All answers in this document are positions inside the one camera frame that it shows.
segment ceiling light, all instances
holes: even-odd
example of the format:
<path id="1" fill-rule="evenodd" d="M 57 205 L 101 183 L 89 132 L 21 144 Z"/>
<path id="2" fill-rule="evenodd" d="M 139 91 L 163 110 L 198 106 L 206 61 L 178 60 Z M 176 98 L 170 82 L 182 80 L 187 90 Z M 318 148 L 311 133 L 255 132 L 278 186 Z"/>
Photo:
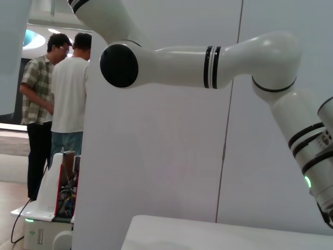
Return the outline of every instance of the ceiling light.
<path id="1" fill-rule="evenodd" d="M 29 36 L 31 40 L 29 40 L 29 42 L 23 47 L 23 50 L 38 48 L 45 44 L 45 38 L 36 32 L 27 30 L 25 35 Z"/>
<path id="2" fill-rule="evenodd" d="M 49 30 L 49 32 L 52 32 L 52 33 L 55 33 L 55 34 L 60 34 L 60 32 L 55 30 L 55 29 L 48 29 L 48 30 Z"/>

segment white wall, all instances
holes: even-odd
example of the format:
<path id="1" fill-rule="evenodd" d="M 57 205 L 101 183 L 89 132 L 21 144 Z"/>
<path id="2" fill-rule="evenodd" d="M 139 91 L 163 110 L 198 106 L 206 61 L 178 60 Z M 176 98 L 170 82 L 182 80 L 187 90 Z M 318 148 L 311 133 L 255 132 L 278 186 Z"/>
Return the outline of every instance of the white wall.
<path id="1" fill-rule="evenodd" d="M 320 105 L 333 96 L 332 10 L 331 0 L 245 0 L 240 40 L 295 32 L 304 49 L 296 86 L 311 88 Z M 333 235 L 250 76 L 234 84 L 218 222 Z"/>
<path id="2" fill-rule="evenodd" d="M 237 41 L 240 0 L 126 6 L 156 48 Z M 135 215 L 214 222 L 230 86 L 117 89 L 99 70 L 105 47 L 94 33 L 73 248 L 120 249 Z"/>

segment wall seam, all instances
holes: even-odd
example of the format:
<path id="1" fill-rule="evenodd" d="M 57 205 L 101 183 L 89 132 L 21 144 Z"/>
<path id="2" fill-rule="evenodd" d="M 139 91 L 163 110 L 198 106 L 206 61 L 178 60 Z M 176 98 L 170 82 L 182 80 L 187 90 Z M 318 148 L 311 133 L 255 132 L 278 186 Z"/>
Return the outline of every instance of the wall seam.
<path id="1" fill-rule="evenodd" d="M 242 19 L 242 15 L 243 15 L 243 6 L 244 6 L 244 0 L 241 1 L 241 7 L 240 7 L 239 24 L 238 24 L 238 34 L 237 34 L 237 43 L 239 43 L 240 26 L 241 26 L 241 19 Z M 230 99 L 229 99 L 229 109 L 228 109 L 228 117 L 227 117 L 227 127 L 225 129 L 225 138 L 224 138 L 224 145 L 223 145 L 223 156 L 222 156 L 222 165 L 221 165 L 221 173 L 220 173 L 219 194 L 217 196 L 217 207 L 216 207 L 215 223 L 217 223 L 217 215 L 219 214 L 220 193 L 221 193 L 221 184 L 222 184 L 222 172 L 223 172 L 223 165 L 224 165 L 224 160 L 225 160 L 226 143 L 227 143 L 227 135 L 228 135 L 229 118 L 230 118 L 230 108 L 231 108 L 231 101 L 232 101 L 232 96 L 233 96 L 233 89 L 234 89 L 234 79 L 233 79 L 233 81 L 231 83 L 231 91 L 230 91 Z"/>

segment robotic arm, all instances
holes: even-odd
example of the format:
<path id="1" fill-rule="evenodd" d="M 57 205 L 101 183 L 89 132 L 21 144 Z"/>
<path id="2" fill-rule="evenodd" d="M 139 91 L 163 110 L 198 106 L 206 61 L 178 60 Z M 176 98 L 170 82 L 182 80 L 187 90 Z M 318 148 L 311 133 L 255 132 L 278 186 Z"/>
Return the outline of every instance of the robotic arm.
<path id="1" fill-rule="evenodd" d="M 297 37 L 273 32 L 230 47 L 176 46 L 153 50 L 120 0 L 68 2 L 77 18 L 109 44 L 100 58 L 100 69 L 104 78 L 118 88 L 162 83 L 220 89 L 235 76 L 250 74 L 254 91 L 269 104 L 310 193 L 330 225 L 333 99 L 323 103 L 317 116 L 313 94 L 293 88 L 302 53 Z"/>

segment man's arm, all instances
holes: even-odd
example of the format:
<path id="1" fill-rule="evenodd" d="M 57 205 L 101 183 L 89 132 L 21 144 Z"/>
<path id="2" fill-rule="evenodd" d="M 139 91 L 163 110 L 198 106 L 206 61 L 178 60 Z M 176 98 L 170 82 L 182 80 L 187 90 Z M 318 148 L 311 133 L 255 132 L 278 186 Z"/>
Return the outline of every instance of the man's arm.
<path id="1" fill-rule="evenodd" d="M 39 95 L 37 95 L 30 86 L 28 86 L 25 82 L 22 82 L 20 86 L 20 92 L 25 95 L 31 102 L 36 103 L 43 108 L 45 108 L 47 111 L 50 112 L 51 115 L 53 115 L 53 105 L 49 103 L 48 101 L 42 99 Z"/>
<path id="2" fill-rule="evenodd" d="M 50 114 L 53 114 L 53 105 L 42 99 L 39 95 L 37 95 L 33 91 L 33 87 L 37 83 L 39 79 L 39 66 L 37 62 L 30 62 L 27 64 L 24 70 L 24 75 L 22 79 L 22 83 L 20 85 L 20 92 L 25 95 L 31 102 L 36 103 L 43 108 L 45 108 L 47 111 L 50 112 Z"/>

